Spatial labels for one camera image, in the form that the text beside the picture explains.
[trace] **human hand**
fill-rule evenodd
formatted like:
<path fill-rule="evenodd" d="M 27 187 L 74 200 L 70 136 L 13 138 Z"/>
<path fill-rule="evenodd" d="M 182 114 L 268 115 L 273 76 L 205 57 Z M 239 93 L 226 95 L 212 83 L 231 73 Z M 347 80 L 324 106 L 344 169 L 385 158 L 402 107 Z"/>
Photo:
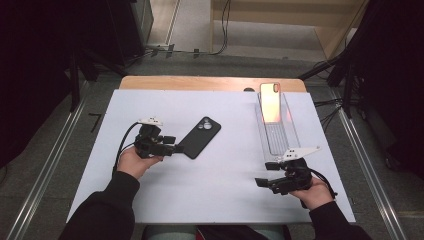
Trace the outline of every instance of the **human hand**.
<path fill-rule="evenodd" d="M 147 169 L 162 160 L 162 156 L 140 158 L 135 151 L 135 147 L 130 147 L 125 149 L 119 157 L 117 171 L 128 173 L 136 179 L 139 179 Z"/>
<path fill-rule="evenodd" d="M 312 177 L 311 183 L 308 190 L 293 191 L 290 194 L 302 200 L 311 211 L 333 201 L 327 184 L 316 177 Z"/>

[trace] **smartphone case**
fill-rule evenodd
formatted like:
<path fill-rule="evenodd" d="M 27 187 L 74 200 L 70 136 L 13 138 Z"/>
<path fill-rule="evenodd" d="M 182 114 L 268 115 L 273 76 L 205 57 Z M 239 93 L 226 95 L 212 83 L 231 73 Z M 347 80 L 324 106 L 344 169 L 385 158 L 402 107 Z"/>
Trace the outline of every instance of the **smartphone case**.
<path fill-rule="evenodd" d="M 219 123 L 209 117 L 203 117 L 178 145 L 184 146 L 185 155 L 195 159 L 219 130 L 221 130 Z"/>

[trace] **white table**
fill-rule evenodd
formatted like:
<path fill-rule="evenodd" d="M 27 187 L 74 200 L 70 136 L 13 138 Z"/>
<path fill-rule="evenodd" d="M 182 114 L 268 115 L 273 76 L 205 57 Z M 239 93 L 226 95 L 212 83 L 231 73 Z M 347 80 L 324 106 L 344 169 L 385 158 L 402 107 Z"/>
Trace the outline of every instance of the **white table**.
<path fill-rule="evenodd" d="M 301 147 L 321 150 L 305 157 L 338 192 L 337 203 L 355 222 L 334 159 L 308 93 L 286 93 Z M 256 186 L 255 177 L 279 178 L 266 171 L 256 120 L 254 92 L 116 90 L 76 193 L 69 217 L 111 178 L 116 152 L 128 127 L 140 118 L 158 117 L 162 135 L 180 141 L 204 116 L 221 131 L 195 160 L 183 154 L 166 157 L 140 179 L 133 202 L 136 222 L 148 224 L 310 222 L 297 198 L 274 195 Z M 127 143 L 134 140 L 133 129 Z"/>

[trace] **gray floor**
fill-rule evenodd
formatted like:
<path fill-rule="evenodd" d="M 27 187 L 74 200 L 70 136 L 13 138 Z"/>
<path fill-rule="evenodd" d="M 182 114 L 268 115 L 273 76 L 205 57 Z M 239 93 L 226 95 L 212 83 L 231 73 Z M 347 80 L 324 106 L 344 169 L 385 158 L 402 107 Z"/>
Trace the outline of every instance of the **gray floor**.
<path fill-rule="evenodd" d="M 313 62 L 279 59 L 200 56 L 173 54 L 171 58 L 159 54 L 147 56 L 136 62 L 128 71 L 132 75 L 201 75 L 293 78 L 312 68 Z M 119 87 L 120 77 L 114 73 L 102 73 L 98 82 L 89 84 L 89 93 L 80 118 L 70 135 L 60 161 L 52 175 L 44 196 L 23 239 L 56 239 L 65 225 L 73 196 L 96 139 L 99 126 L 92 128 L 96 117 L 90 113 L 104 114 L 114 89 Z M 306 81 L 308 92 L 314 101 L 329 100 L 330 89 L 325 81 L 312 78 Z M 65 99 L 39 129 L 26 150 L 7 166 L 5 180 L 0 185 L 0 239 L 5 239 L 18 216 L 25 198 L 36 181 L 49 156 L 62 126 L 69 116 L 70 99 Z M 333 111 L 334 106 L 317 108 L 322 118 Z M 355 111 L 353 121 L 366 146 L 372 164 L 384 189 L 399 216 L 409 239 L 422 239 L 424 235 L 424 181 L 409 172 L 393 172 L 384 164 L 384 157 L 372 132 Z M 326 131 L 357 224 L 374 239 L 390 239 L 387 227 L 376 201 L 365 180 L 358 158 L 339 117 L 335 117 Z M 294 239 L 313 239 L 313 228 L 308 225 L 289 226 Z M 142 226 L 135 229 L 134 239 L 139 239 Z"/>

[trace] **black sleeve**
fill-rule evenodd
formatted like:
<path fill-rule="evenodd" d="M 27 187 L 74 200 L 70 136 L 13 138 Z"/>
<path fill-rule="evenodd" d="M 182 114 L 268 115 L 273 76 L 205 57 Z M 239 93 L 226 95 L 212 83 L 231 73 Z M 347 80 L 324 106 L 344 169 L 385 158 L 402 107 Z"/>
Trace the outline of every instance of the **black sleeve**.
<path fill-rule="evenodd" d="M 350 225 L 336 202 L 330 202 L 312 210 L 312 223 L 315 228 L 315 239 L 371 239 L 359 226 Z"/>
<path fill-rule="evenodd" d="M 132 202 L 140 183 L 115 172 L 103 192 L 91 194 L 75 211 L 59 239 L 131 239 Z"/>

